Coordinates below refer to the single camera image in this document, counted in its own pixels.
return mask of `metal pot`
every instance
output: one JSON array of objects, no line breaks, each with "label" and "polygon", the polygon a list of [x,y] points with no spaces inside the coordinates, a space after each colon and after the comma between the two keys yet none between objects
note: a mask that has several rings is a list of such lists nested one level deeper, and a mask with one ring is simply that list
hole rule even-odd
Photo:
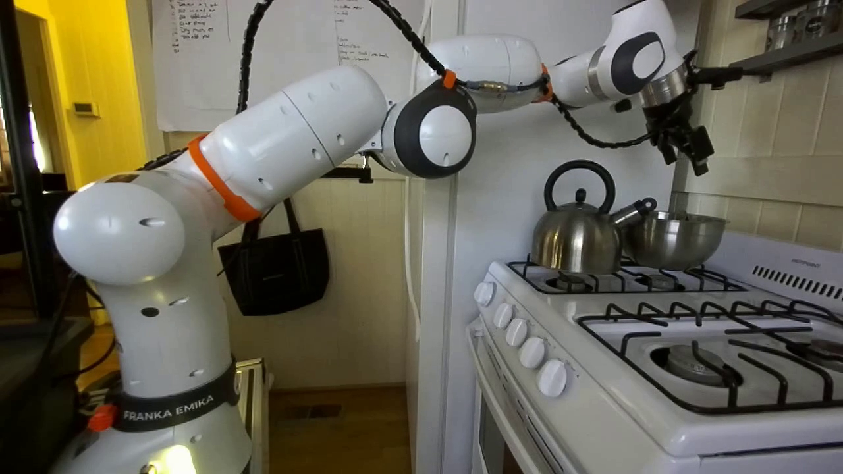
[{"label": "metal pot", "polygon": [[714,215],[645,212],[624,227],[624,253],[643,265],[697,269],[717,249],[728,221]]},{"label": "metal pot", "polygon": [[[591,169],[607,184],[602,207],[585,202],[585,188],[578,188],[578,202],[556,206],[554,186],[565,170]],[[655,209],[656,199],[639,199],[616,212],[607,212],[614,202],[612,174],[591,159],[570,159],[558,165],[545,181],[548,212],[532,232],[532,260],[565,273],[607,273],[616,271],[622,254],[620,224],[636,221],[641,209]]]}]

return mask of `kettle handle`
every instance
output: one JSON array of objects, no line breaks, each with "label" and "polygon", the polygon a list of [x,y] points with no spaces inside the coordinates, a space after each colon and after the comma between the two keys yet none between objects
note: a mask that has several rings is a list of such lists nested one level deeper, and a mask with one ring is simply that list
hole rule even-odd
[{"label": "kettle handle", "polygon": [[616,192],[614,188],[614,178],[612,178],[608,169],[605,169],[605,165],[599,165],[593,159],[570,159],[570,163],[561,163],[558,169],[554,169],[554,174],[545,181],[545,206],[548,206],[548,209],[558,207],[556,199],[554,199],[554,186],[556,186],[558,175],[572,170],[572,169],[589,169],[589,170],[602,175],[602,181],[607,186],[607,199],[602,202],[602,209],[608,212],[612,206],[614,206],[614,192]]}]

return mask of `white tile wall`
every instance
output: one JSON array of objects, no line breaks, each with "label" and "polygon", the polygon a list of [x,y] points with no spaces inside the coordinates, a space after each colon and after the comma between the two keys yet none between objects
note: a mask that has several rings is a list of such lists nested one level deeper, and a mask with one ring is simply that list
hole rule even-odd
[{"label": "white tile wall", "polygon": [[[739,21],[739,3],[706,4],[705,65],[765,50],[768,21]],[[710,175],[681,169],[676,207],[726,215],[736,232],[843,249],[843,55],[702,100],[717,154]]]}]

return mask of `oven door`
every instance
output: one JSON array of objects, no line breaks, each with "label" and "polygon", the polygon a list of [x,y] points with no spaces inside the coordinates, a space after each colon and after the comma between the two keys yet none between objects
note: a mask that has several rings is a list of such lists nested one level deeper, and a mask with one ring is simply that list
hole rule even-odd
[{"label": "oven door", "polygon": [[531,416],[526,396],[482,327],[470,327],[470,349],[482,394],[472,440],[472,474],[552,474],[565,469]]}]

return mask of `black bag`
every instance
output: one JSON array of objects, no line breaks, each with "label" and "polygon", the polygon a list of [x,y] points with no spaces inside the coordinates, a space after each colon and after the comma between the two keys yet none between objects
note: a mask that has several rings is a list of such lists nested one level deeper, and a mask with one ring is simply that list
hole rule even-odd
[{"label": "black bag", "polygon": [[220,257],[242,315],[271,315],[321,299],[331,254],[321,228],[300,232],[294,199],[286,199],[290,234],[258,236],[262,219],[245,224],[237,245]]}]

